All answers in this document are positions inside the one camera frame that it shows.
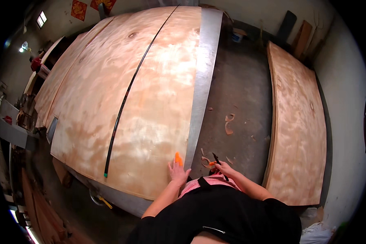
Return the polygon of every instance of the black rod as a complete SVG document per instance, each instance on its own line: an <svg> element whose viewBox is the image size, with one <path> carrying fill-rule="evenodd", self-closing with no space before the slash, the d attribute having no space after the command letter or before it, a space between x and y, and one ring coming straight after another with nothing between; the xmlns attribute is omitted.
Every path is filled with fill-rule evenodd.
<svg viewBox="0 0 366 244"><path fill-rule="evenodd" d="M133 75L133 78L132 78L132 81L130 82L129 84L129 87L127 88L127 91L126 91L126 94L125 94L125 97L123 98L123 101L122 101L122 105L121 105L121 108L119 109L119 113L118 113L118 117L117 117L117 121L115 121L115 126L114 126L114 130L112 132L112 136L111 136L111 141L110 141L110 146L108 147L108 153L107 153L107 159L106 159L106 167L105 167L105 174L104 176L107 178L107 174L108 174L108 166L110 164L110 158L111 158L111 151L112 151L112 145L114 144L114 139L115 139L115 134L117 133L117 127L118 127L118 123L119 123L119 120L121 118L121 115L122 115L122 110L123 110L123 107L125 106L125 103L126 103L126 99L127 99L127 96L129 95L129 91L132 87L132 84L133 84L133 81L138 73L138 70L140 69L140 66L142 64L142 61L144 61L144 58L146 56L146 54L148 53L149 49L151 48L153 42L155 41L157 35L159 34L159 32L161 31L161 28L163 28L163 26L166 24L167 20L169 19L169 17L171 17L171 15L175 12L175 10L179 7L176 6L176 8L171 12L171 14L168 16L168 18L166 19L166 21L164 21L163 25L160 27L160 29L158 30L158 32L156 33L155 37L153 38L153 40L151 41L151 44L149 44L147 50L145 51L144 53L144 56L142 56L142 59L140 61L140 63L138 64L138 67L137 67L137 70L135 71L134 75Z"/></svg>

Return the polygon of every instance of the red striped shirt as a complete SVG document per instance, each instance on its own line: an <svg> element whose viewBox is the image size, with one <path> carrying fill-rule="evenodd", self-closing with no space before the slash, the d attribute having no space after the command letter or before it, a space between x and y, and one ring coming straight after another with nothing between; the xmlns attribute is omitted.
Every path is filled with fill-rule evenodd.
<svg viewBox="0 0 366 244"><path fill-rule="evenodd" d="M229 181L226 181L224 175L221 174L220 172L217 174L212 174L210 176L205 176L204 179L207 183L209 183L209 185L227 185L235 188L236 190L241 191L241 189L236 185L233 179L229 178ZM181 198L184 194L188 193L189 191L192 191L199 187L200 185L198 183L198 179L187 182L183 191L180 193L179 198Z"/></svg>

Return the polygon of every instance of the metal strip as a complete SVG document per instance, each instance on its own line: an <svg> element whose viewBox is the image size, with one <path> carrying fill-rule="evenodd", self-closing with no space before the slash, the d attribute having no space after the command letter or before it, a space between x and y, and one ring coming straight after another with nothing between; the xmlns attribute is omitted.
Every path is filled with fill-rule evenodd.
<svg viewBox="0 0 366 244"><path fill-rule="evenodd" d="M222 12L216 9L202 8L199 46L197 51L197 73L195 75L194 98L192 100L190 132L185 159L185 170L191 167L197 148L200 128L209 96L215 57L218 49L222 22Z"/></svg>

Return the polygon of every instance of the yellow tool handle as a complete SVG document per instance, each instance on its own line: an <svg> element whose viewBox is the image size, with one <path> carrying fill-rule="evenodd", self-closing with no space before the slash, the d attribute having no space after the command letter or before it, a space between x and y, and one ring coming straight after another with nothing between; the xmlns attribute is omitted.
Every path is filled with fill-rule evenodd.
<svg viewBox="0 0 366 244"><path fill-rule="evenodd" d="M112 206L104 199L102 198L101 196L99 196L99 200L102 200L103 202L105 202L105 204L112 209Z"/></svg>

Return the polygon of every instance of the person's right hand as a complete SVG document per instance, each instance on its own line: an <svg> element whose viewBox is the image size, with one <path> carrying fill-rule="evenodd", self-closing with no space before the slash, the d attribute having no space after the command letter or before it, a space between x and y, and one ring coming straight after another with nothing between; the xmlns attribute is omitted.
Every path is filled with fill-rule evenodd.
<svg viewBox="0 0 366 244"><path fill-rule="evenodd" d="M215 168L213 168L212 172L220 171L223 175L233 178L234 173L236 172L234 169L232 169L229 164L227 164L224 161L220 161L220 164L216 163Z"/></svg>

